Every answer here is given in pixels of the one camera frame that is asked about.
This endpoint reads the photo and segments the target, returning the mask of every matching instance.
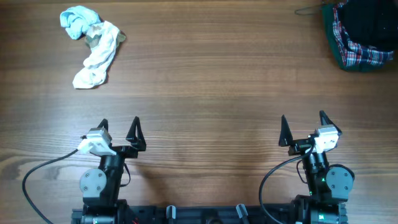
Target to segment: black fabric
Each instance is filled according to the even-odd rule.
[[[350,0],[339,19],[353,42],[381,51],[398,47],[398,7],[393,0]]]

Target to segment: crumpled cloth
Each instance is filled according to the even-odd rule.
[[[73,40],[77,40],[82,34],[87,33],[91,25],[101,22],[95,11],[84,6],[70,7],[60,14],[60,21],[61,26]]]
[[[75,88],[93,88],[105,82],[106,70],[111,64],[116,49],[126,37],[120,30],[108,21],[92,25],[86,33],[86,44],[91,54],[83,62],[85,66],[73,80]]]

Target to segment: clothing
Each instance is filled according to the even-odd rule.
[[[65,28],[70,38],[79,39],[86,34],[91,25],[100,23],[100,17],[95,11],[84,6],[70,7],[60,14],[61,26]]]
[[[350,0],[338,14],[353,42],[382,51],[398,47],[398,7],[393,0]]]
[[[356,66],[359,64],[370,64],[373,66],[382,66],[387,61],[392,60],[393,51],[383,52],[370,49],[365,45],[358,44],[351,40],[345,27],[339,20],[338,9],[342,8],[345,3],[336,4],[333,7],[333,34],[340,51],[340,55],[345,67]]]
[[[106,70],[111,64],[119,43],[126,37],[108,21],[92,25],[86,33],[86,44],[91,54],[83,62],[85,66],[73,80],[75,88],[93,88],[105,82]]]

